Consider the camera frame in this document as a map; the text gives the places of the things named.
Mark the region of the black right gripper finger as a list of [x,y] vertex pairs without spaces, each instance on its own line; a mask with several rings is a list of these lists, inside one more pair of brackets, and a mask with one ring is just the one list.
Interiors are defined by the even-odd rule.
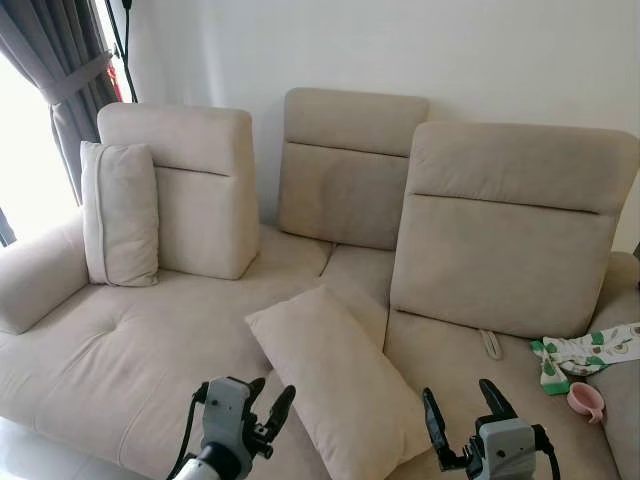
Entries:
[[517,419],[515,407],[507,401],[507,398],[500,393],[500,389],[494,381],[489,379],[480,379],[477,381],[480,392],[483,393],[486,407],[489,408],[489,415],[481,416],[479,422],[499,422],[511,419]]
[[426,425],[436,456],[447,457],[447,434],[445,434],[445,420],[442,411],[436,403],[430,388],[422,389],[422,404],[425,408]]

